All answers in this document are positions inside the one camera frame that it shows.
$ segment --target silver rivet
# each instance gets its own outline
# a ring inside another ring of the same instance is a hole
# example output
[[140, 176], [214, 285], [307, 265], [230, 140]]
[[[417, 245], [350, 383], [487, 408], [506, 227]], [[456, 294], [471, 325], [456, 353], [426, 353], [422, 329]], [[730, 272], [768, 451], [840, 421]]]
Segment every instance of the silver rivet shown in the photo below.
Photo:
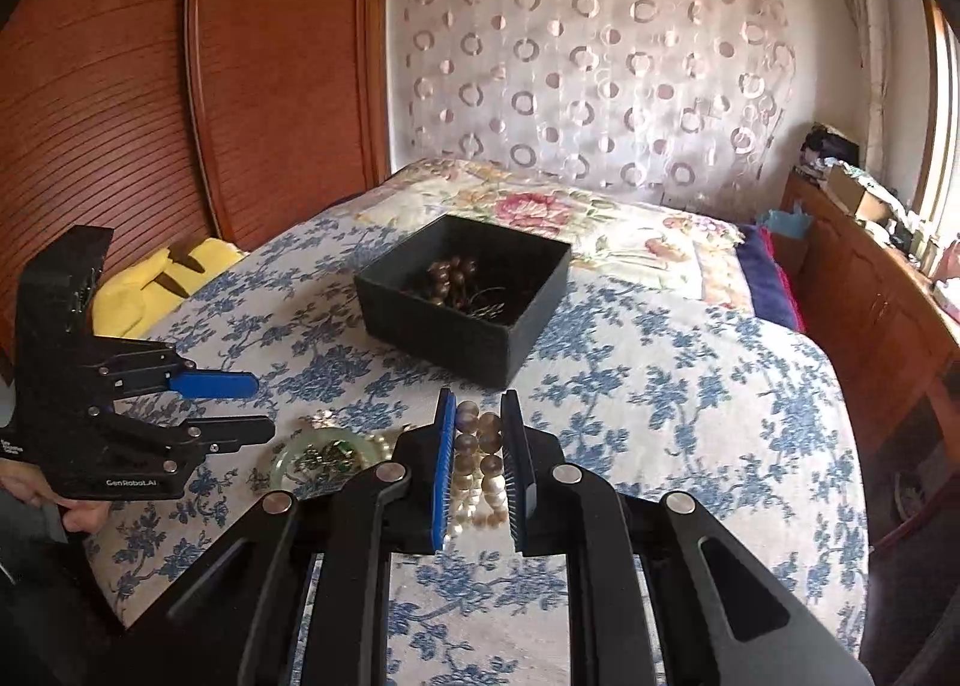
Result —
[[689, 515], [697, 509], [697, 502], [694, 501], [690, 494], [685, 494], [683, 491], [675, 491], [666, 498], [666, 507], [669, 507], [678, 515]]
[[376, 468], [376, 478], [383, 483], [396, 483], [397, 480], [403, 480], [406, 474], [407, 468], [395, 461], [387, 461]]
[[557, 483], [563, 483], [563, 485], [574, 485], [584, 478], [584, 473], [580, 471], [580, 467], [575, 467], [573, 464], [557, 464], [550, 474], [553, 475]]
[[263, 511], [270, 515], [281, 515], [289, 510], [294, 501], [289, 494], [282, 491], [271, 491], [263, 498]]

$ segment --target wall covering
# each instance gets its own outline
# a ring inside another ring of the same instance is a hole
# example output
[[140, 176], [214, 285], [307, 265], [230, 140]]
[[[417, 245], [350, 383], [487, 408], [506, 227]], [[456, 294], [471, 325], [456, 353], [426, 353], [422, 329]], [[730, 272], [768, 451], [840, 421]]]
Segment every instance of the wall covering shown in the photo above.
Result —
[[796, 59], [782, 0], [394, 0], [404, 155], [749, 217]]

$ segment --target blue floral bed sheet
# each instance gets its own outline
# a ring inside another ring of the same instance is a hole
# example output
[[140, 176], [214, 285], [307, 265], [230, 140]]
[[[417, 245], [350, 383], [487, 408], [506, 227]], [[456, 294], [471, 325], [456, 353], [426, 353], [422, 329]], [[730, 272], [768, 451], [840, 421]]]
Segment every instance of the blue floral bed sheet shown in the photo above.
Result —
[[[154, 332], [201, 367], [247, 370], [252, 402], [163, 394], [131, 412], [270, 415], [277, 440], [209, 456], [174, 502], [117, 504], [89, 561], [129, 625], [267, 487], [299, 418], [332, 408], [359, 432], [429, 423], [440, 386], [481, 390], [367, 336], [352, 277], [402, 234], [322, 214], [216, 278]], [[840, 388], [808, 339], [717, 305], [573, 269], [568, 296], [512, 387], [528, 424], [628, 493], [693, 493], [852, 651], [864, 621], [866, 517]], [[389, 672], [397, 684], [568, 682], [563, 559], [467, 531], [436, 558], [395, 557]], [[336, 612], [317, 608], [316, 612]]]

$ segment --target bed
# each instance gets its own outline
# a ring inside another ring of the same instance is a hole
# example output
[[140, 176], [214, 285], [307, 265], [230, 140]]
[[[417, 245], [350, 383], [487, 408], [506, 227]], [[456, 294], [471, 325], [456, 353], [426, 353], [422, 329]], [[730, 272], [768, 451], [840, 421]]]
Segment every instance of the bed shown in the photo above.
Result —
[[[528, 424], [621, 490], [693, 493], [856, 651], [866, 515], [850, 421], [822, 352], [755, 316], [737, 257], [749, 234], [449, 160], [280, 235], [155, 327], [200, 366], [257, 374], [260, 391], [246, 403], [144, 397], [132, 413], [171, 423], [257, 411], [277, 438], [209, 456], [179, 501], [115, 505], [88, 558], [121, 620], [264, 493], [302, 418], [329, 408], [366, 433], [428, 423], [442, 385], [496, 408], [498, 392], [368, 337], [353, 290], [359, 266], [447, 211], [574, 244], [568, 294], [512, 384]], [[395, 558], [391, 598], [392, 682], [568, 678], [563, 561], [521, 562], [505, 528], [467, 531], [435, 558]]]

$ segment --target black box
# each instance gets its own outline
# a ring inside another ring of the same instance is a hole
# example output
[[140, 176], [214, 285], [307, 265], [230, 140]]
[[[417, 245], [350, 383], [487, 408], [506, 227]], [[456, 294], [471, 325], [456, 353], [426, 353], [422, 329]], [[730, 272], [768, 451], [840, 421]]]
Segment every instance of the black box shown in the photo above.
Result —
[[[521, 230], [445, 215], [354, 277], [367, 331], [410, 355], [488, 388], [506, 388], [566, 293], [570, 245]], [[453, 256], [477, 261], [515, 295], [510, 325], [431, 304], [426, 271]]]

